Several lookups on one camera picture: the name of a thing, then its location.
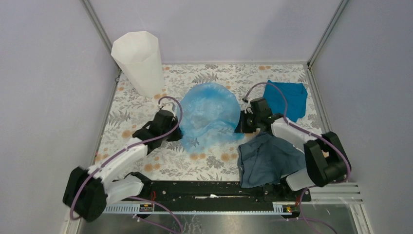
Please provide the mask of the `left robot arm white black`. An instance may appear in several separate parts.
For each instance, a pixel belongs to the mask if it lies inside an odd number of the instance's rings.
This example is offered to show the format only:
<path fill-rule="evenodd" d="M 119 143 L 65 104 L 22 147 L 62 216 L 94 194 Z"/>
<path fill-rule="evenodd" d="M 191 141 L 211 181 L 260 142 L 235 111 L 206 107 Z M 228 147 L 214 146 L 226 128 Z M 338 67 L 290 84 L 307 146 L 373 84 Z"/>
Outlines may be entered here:
<path fill-rule="evenodd" d="M 135 175 L 120 180 L 116 177 L 133 162 L 159 148 L 163 141 L 178 141 L 181 137 L 176 112 L 160 109 L 117 153 L 86 169 L 73 169 L 62 202 L 70 208 L 70 214 L 77 213 L 80 218 L 92 222 L 101 216 L 107 205 L 130 196 L 146 200 L 151 194 L 150 185 Z"/>

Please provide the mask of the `white paper trash bin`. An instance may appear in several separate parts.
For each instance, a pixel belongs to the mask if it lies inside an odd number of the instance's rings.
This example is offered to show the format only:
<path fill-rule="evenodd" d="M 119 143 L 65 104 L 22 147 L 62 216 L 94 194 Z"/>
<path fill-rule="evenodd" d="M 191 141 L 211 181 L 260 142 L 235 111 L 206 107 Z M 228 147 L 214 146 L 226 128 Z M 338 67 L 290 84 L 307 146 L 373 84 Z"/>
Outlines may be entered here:
<path fill-rule="evenodd" d="M 124 34 L 113 42 L 111 56 L 139 95 L 151 98 L 164 88 L 159 41 L 153 34 Z"/>

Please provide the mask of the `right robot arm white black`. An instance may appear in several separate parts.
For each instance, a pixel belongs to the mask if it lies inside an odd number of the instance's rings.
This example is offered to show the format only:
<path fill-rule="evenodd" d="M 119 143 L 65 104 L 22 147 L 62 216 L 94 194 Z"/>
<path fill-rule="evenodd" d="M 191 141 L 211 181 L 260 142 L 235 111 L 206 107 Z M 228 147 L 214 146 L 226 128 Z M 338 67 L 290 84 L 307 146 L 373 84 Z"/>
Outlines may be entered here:
<path fill-rule="evenodd" d="M 317 135 L 304 129 L 287 118 L 285 113 L 273 113 L 263 97 L 243 100 L 247 107 L 240 112 L 236 133 L 249 134 L 261 130 L 288 141 L 304 153 L 305 168 L 281 179 L 285 183 L 279 188 L 281 198 L 291 201 L 301 189 L 323 187 L 349 178 L 351 164 L 336 133 Z"/>

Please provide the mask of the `blue plastic trash bag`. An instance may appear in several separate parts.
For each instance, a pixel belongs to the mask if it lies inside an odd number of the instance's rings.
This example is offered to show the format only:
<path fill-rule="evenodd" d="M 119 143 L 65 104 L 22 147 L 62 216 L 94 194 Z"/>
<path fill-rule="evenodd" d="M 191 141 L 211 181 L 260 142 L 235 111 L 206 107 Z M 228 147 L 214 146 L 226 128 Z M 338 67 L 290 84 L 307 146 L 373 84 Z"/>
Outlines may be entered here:
<path fill-rule="evenodd" d="M 235 132 L 240 105 L 224 86 L 213 82 L 195 85 L 180 104 L 183 109 L 181 143 L 188 153 L 203 153 L 210 147 L 244 137 Z"/>

